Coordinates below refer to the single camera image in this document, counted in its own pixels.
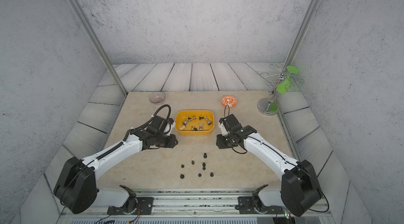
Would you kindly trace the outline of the silver queen chess piece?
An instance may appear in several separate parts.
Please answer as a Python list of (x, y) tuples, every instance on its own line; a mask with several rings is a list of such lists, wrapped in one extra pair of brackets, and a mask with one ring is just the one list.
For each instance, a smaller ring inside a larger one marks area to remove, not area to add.
[(207, 121), (207, 125), (212, 125), (212, 121), (208, 117), (204, 117), (205, 120)]

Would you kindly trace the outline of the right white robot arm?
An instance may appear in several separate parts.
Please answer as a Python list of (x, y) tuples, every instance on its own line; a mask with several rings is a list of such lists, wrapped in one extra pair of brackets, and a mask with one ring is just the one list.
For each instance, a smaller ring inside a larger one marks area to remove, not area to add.
[(302, 216), (325, 197), (313, 165), (298, 161), (267, 142), (251, 126), (225, 126), (219, 124), (217, 135), (219, 149), (242, 147), (266, 164), (280, 179), (280, 189), (263, 185), (252, 194), (252, 207), (257, 213), (265, 213), (270, 207), (285, 207), (296, 217)]

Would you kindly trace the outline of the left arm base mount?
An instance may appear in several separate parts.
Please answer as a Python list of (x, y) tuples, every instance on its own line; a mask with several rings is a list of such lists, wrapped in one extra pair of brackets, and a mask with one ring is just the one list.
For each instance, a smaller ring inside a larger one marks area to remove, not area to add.
[(120, 185), (128, 193), (128, 199), (121, 207), (109, 206), (109, 215), (151, 215), (154, 198), (138, 197), (137, 194), (127, 186)]

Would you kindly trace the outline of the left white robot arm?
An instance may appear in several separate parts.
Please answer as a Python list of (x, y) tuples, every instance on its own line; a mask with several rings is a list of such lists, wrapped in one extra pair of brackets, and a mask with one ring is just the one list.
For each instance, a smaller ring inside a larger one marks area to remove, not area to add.
[(126, 158), (141, 151), (156, 148), (173, 149), (178, 145), (171, 133), (152, 134), (136, 128), (126, 132), (118, 143), (82, 159), (70, 158), (64, 164), (53, 194), (72, 213), (82, 213), (92, 206), (108, 206), (108, 214), (132, 215), (139, 213), (136, 193), (127, 186), (100, 189), (97, 180)]

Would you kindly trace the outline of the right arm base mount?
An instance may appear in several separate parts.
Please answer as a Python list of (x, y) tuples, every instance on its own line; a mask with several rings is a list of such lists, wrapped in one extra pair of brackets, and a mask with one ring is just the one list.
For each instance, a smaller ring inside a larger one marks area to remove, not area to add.
[(280, 214), (283, 212), (283, 206), (270, 205), (266, 206), (260, 199), (259, 193), (263, 189), (269, 189), (268, 185), (263, 185), (252, 192), (251, 196), (238, 197), (238, 204), (235, 205), (235, 209), (240, 214)]

